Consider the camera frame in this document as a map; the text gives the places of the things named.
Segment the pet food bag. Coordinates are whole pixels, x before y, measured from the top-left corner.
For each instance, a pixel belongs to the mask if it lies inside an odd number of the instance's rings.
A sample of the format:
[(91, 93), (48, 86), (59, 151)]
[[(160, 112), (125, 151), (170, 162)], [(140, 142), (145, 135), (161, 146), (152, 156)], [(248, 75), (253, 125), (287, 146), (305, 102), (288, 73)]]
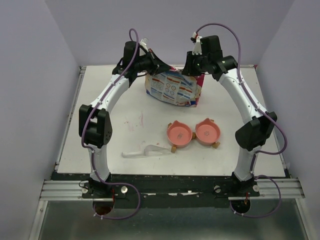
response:
[(145, 90), (151, 97), (180, 107), (196, 107), (201, 97), (205, 75), (185, 76), (173, 68), (156, 75), (145, 76)]

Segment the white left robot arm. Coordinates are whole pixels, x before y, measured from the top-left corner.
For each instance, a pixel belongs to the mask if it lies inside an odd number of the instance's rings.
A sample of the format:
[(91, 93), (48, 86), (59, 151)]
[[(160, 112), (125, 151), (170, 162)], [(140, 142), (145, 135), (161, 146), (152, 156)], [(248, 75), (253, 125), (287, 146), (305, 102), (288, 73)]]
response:
[(127, 41), (123, 57), (112, 70), (105, 89), (89, 105), (83, 104), (79, 108), (78, 133), (82, 147), (89, 152), (90, 178), (96, 181), (93, 191), (101, 198), (107, 197), (111, 191), (111, 185), (106, 181), (110, 176), (107, 144), (113, 133), (110, 119), (112, 109), (140, 73), (156, 75), (171, 70), (170, 65), (147, 47), (147, 42), (146, 37), (140, 42)]

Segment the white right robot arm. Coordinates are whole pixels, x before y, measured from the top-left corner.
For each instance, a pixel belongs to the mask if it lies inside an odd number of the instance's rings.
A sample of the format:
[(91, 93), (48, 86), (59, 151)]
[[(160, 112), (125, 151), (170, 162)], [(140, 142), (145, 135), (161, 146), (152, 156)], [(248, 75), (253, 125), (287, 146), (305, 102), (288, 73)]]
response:
[(235, 132), (239, 155), (233, 175), (237, 179), (230, 183), (230, 191), (241, 196), (248, 190), (246, 181), (253, 178), (257, 153), (270, 137), (277, 115), (267, 111), (253, 95), (235, 58), (223, 55), (218, 36), (201, 37), (194, 33), (191, 41), (194, 48), (187, 52), (182, 74), (212, 75), (228, 92), (243, 121), (243, 126)]

